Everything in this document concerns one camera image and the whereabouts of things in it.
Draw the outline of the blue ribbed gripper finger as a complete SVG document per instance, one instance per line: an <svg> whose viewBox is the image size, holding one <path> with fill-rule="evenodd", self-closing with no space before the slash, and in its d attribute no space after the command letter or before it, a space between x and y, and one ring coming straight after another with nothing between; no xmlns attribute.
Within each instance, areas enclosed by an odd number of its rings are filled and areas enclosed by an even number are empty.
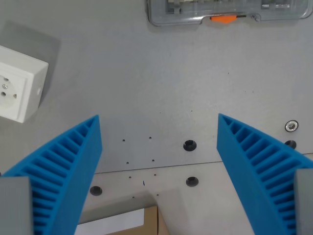
<svg viewBox="0 0 313 235"><path fill-rule="evenodd" d="M36 235L72 235L102 154L95 115L47 142L3 174L30 180Z"/></svg>
<svg viewBox="0 0 313 235"><path fill-rule="evenodd" d="M296 234L294 175L313 162L290 146L218 115L217 151L256 235Z"/></svg>

